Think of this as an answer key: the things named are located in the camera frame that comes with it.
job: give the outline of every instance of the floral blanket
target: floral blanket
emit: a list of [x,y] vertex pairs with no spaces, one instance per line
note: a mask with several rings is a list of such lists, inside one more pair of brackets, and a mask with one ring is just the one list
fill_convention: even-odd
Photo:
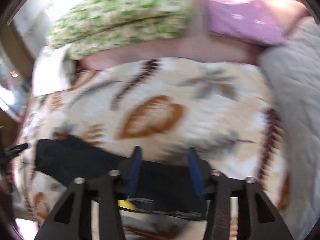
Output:
[[[144,159],[179,165],[185,164],[185,150],[193,146],[212,168],[229,177],[257,177],[278,204],[286,171],[281,123],[270,103],[271,90],[256,66],[161,58],[78,75],[70,90],[30,102],[18,141],[31,145],[16,159],[15,183],[35,220],[44,221],[65,190],[34,170],[36,140],[66,134],[124,156],[139,145]],[[99,230],[97,206],[94,239]],[[200,239],[206,226],[205,221],[151,214],[122,212],[122,216],[129,238],[154,234]],[[158,220],[170,226],[162,228],[167,225],[162,221],[159,227]],[[236,228],[233,199],[231,238]]]

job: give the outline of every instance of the black cloth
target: black cloth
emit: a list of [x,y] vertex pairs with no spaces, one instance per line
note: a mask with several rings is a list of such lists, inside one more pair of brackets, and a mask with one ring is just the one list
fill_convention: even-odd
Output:
[[[36,170],[68,186],[74,178],[99,178],[126,157],[92,147],[74,136],[39,140]],[[194,193],[188,167],[142,161],[131,202],[142,212],[205,220],[206,201]]]

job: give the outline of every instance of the brown leaf pattern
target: brown leaf pattern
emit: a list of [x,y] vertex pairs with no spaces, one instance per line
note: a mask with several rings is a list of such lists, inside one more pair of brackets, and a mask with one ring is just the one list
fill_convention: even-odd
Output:
[[97,147],[101,143],[101,137],[103,137],[103,125],[102,124],[93,124],[90,125],[86,132],[84,132],[80,138],[84,142],[90,144],[91,146]]
[[56,111],[61,106],[63,106],[62,103],[62,92],[56,92],[52,95],[49,105],[49,111],[50,113]]
[[270,160],[274,154],[274,149],[277,147],[277,143],[281,139],[282,128],[281,121],[274,109],[268,109],[265,111],[267,116],[267,131],[266,131],[266,141],[263,146],[261,165],[258,171],[258,180],[260,184],[264,187],[264,180],[267,177],[266,171],[270,165]]
[[60,187],[60,185],[53,183],[53,184],[51,184],[50,189],[52,191],[59,191],[59,190],[61,190],[61,187]]
[[59,127],[54,127],[52,131],[52,137],[64,140],[68,135],[71,134],[71,131],[73,130],[75,125],[65,122]]
[[132,90],[137,84],[143,83],[147,77],[152,76],[154,72],[158,69],[158,60],[152,59],[145,63],[144,68],[142,69],[141,73],[131,80],[119,93],[116,94],[115,99],[112,102],[111,109],[118,110],[119,102],[123,98],[123,96],[129,91]]
[[23,201],[24,201],[24,204],[26,206],[26,210],[27,212],[29,213],[29,215],[33,218],[33,219],[36,219],[35,216],[34,216],[34,212],[33,212],[33,209],[29,203],[29,200],[28,200],[28,192],[27,192],[27,189],[26,188],[23,188]]
[[69,89],[69,91],[76,90],[82,87],[83,85],[87,84],[92,79],[94,79],[99,73],[100,71],[92,71],[92,70],[76,73],[76,81],[73,84],[73,86]]
[[14,161],[11,160],[9,162],[9,164],[7,165],[7,168],[6,168],[6,176],[5,176],[5,179],[8,183],[10,184],[13,184],[14,183],[14,174],[13,174],[13,166],[14,166]]
[[231,217],[230,218],[229,240],[236,239],[237,235],[238,235],[238,218],[237,217]]
[[183,106],[173,104],[170,97],[153,97],[131,113],[117,138],[137,138],[164,133],[179,121],[182,114]]
[[152,224],[152,227],[154,228],[154,231],[124,226],[127,231],[140,236],[138,238],[140,240],[172,240],[175,239],[184,229],[184,226],[176,224],[169,225],[165,230],[160,230],[157,224]]
[[44,95],[44,96],[41,96],[41,97],[39,98],[40,101],[39,101],[39,108],[38,108],[38,110],[40,110],[40,109],[44,106],[47,98],[48,98],[48,95]]
[[287,177],[285,179],[282,191],[281,191],[281,199],[278,203],[278,211],[282,212],[287,209],[288,203],[289,203],[289,193],[290,193],[290,177],[289,174],[287,174]]
[[46,219],[50,213],[50,207],[43,192],[38,192],[34,196],[34,205],[36,216],[43,220]]
[[30,182],[32,183],[33,179],[35,178],[35,175],[36,175],[36,170],[35,168],[32,168],[31,169],[31,172],[30,172]]
[[203,99],[209,97],[212,93],[219,93],[231,100],[236,100],[236,89],[230,83],[234,77],[223,76],[224,69],[205,71],[205,73],[196,78],[183,81],[179,86],[198,86],[196,98]]

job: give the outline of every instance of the bolt head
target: bolt head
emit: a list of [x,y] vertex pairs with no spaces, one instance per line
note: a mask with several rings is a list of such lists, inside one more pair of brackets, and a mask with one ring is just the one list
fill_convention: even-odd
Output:
[[76,183],[76,184],[83,184],[83,183],[85,182],[85,179],[79,177],[79,178],[75,178],[75,179],[73,180],[73,182]]
[[119,170],[111,170],[109,171],[109,176],[112,176],[112,177],[119,176],[120,173],[121,172]]
[[247,183],[253,184],[253,183],[256,183],[256,182],[257,182],[257,179],[254,178],[254,177],[247,177],[247,178],[245,179],[245,181],[246,181]]
[[221,173],[220,173],[220,171],[218,171],[218,170],[212,170],[212,171],[211,171],[211,175],[213,175],[213,176],[220,176]]

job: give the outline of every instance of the wall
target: wall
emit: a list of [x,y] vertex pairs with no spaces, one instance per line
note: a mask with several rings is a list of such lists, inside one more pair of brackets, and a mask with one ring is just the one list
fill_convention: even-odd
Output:
[[34,58],[46,46],[49,26],[83,0],[28,0],[14,17],[18,32]]
[[2,130],[2,143],[4,147],[12,146],[18,132],[18,124],[0,109],[0,126]]
[[0,43],[14,70],[30,81],[34,59],[12,23],[0,32]]

